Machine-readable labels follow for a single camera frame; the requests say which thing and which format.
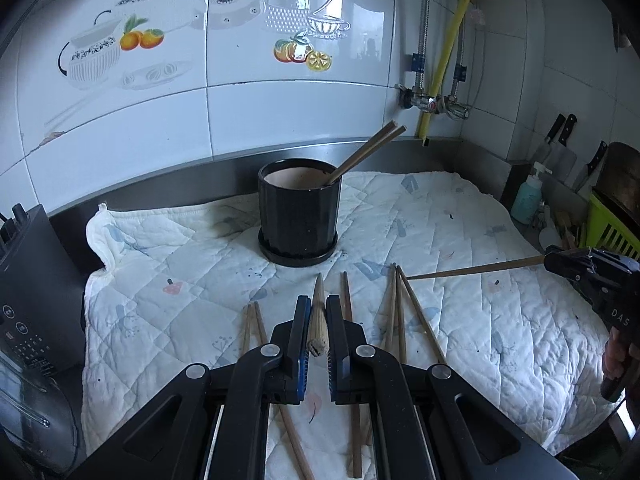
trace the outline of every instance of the knife handle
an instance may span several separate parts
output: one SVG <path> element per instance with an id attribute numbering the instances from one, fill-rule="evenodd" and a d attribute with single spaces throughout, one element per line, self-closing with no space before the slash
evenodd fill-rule
<path id="1" fill-rule="evenodd" d="M 560 131 L 560 128 L 562 128 L 562 125 L 564 124 L 565 121 L 566 121 L 566 117 L 562 114 L 558 114 L 558 117 L 556 117 L 556 122 L 549 130 L 549 133 L 546 134 L 545 141 L 547 144 L 551 144 L 551 141 L 554 140 L 554 137 Z"/>
<path id="2" fill-rule="evenodd" d="M 569 114 L 569 116 L 566 118 L 566 122 L 564 123 L 562 133 L 560 133 L 560 138 L 558 139 L 558 142 L 560 144 L 566 147 L 566 142 L 569 139 L 571 132 L 574 130 L 575 123 L 577 122 L 578 118 L 573 114 Z"/>
<path id="3" fill-rule="evenodd" d="M 593 155 L 591 162 L 587 164 L 587 175 L 591 176 L 591 174 L 596 170 L 598 164 L 604 157 L 604 154 L 607 153 L 608 147 L 609 145 L 604 140 L 600 141 L 600 147 L 598 148 L 598 151 L 595 155 Z"/>

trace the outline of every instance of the human hand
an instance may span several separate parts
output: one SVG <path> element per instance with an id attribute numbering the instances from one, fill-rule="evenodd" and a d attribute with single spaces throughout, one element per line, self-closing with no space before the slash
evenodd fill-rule
<path id="1" fill-rule="evenodd" d="M 631 345 L 628 351 L 631 357 L 640 360 L 640 349 L 636 345 Z M 617 379 L 622 377 L 625 369 L 622 365 L 626 359 L 626 347 L 620 342 L 620 330 L 611 327 L 609 340 L 602 354 L 602 371 L 605 377 Z"/>

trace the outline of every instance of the lemon decal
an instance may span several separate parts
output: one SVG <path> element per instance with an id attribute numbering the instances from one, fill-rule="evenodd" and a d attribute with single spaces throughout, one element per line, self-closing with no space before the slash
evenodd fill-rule
<path id="1" fill-rule="evenodd" d="M 324 72 L 331 66 L 331 56 L 314 50 L 306 56 L 306 65 L 314 72 Z"/>

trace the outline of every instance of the screw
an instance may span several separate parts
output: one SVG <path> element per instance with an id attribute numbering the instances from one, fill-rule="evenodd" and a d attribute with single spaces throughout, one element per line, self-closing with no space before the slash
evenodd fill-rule
<path id="1" fill-rule="evenodd" d="M 371 345 L 360 345 L 356 348 L 356 354 L 360 357 L 373 357 L 376 354 L 376 349 Z"/>
<path id="2" fill-rule="evenodd" d="M 276 357 L 280 353 L 280 347 L 269 343 L 260 348 L 260 353 L 265 357 Z"/>
<path id="3" fill-rule="evenodd" d="M 433 375 L 436 379 L 449 379 L 451 377 L 451 368 L 447 365 L 435 365 L 431 369 L 431 375 Z"/>
<path id="4" fill-rule="evenodd" d="M 205 369 L 202 365 L 191 365 L 189 368 L 187 368 L 185 374 L 190 379 L 199 379 L 204 375 L 204 371 Z"/>

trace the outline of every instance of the soap dispenser bottle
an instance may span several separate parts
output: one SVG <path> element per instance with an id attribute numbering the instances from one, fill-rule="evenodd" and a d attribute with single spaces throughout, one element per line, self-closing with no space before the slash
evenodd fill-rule
<path id="1" fill-rule="evenodd" d="M 522 224 L 529 225 L 533 215 L 538 209 L 538 204 L 542 198 L 542 181 L 540 173 L 546 171 L 551 173 L 539 162 L 533 163 L 534 173 L 527 177 L 527 180 L 520 185 L 516 200 L 511 206 L 511 216 Z"/>

